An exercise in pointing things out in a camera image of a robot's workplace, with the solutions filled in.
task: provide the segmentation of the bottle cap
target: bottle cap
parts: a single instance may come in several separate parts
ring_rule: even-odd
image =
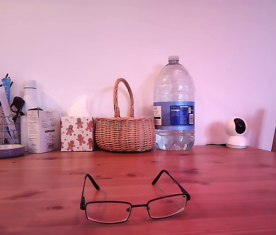
[[[179,56],[178,55],[171,55],[168,57],[168,61],[170,60],[179,60]]]
[[[37,88],[36,80],[25,80],[24,81],[24,88]]]

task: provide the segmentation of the eyeglass temple arm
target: eyeglass temple arm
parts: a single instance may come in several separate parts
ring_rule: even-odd
[[[161,170],[161,172],[158,174],[158,176],[154,179],[154,181],[152,181],[152,185],[155,185],[156,182],[159,180],[159,178],[161,177],[161,175],[163,173],[168,174],[168,176],[178,185],[178,187],[181,189],[182,193],[186,195],[187,201],[190,200],[190,194],[183,188],[183,186],[181,186],[169,173],[167,170]]]
[[[90,179],[91,183],[93,184],[93,186],[95,187],[96,190],[100,189],[99,185],[94,181],[94,179],[91,177],[91,175],[86,174],[85,175],[85,180],[84,180],[83,191],[81,193],[81,199],[80,199],[80,209],[82,209],[82,210],[85,209],[85,204],[86,204],[86,200],[85,200],[85,197],[84,197],[84,191],[85,191],[85,184],[86,184],[87,177]]]

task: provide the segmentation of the white box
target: white box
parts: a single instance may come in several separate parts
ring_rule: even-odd
[[[93,117],[61,117],[61,151],[93,151]]]
[[[28,110],[28,152],[45,153],[59,148],[54,114],[48,111]]]

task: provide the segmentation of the eyeglass lens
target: eyeglass lens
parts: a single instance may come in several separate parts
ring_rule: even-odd
[[[89,220],[101,223],[118,223],[128,219],[131,205],[127,203],[96,202],[86,205]]]
[[[149,202],[148,211],[152,218],[164,218],[183,211],[185,206],[186,196],[176,195]]]

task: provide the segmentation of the eyeglasses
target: eyeglasses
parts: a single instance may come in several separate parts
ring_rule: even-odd
[[[100,190],[99,185],[94,181],[91,175],[86,174],[84,187],[81,194],[80,209],[86,212],[88,220],[104,223],[116,224],[128,220],[132,208],[146,207],[148,214],[152,219],[167,218],[172,215],[182,212],[190,200],[190,194],[168,173],[167,170],[162,170],[152,182],[155,185],[163,173],[168,176],[178,185],[182,193],[158,197],[147,202],[147,204],[132,205],[129,202],[123,201],[92,201],[87,202],[84,197],[86,178],[88,177],[96,190]]]

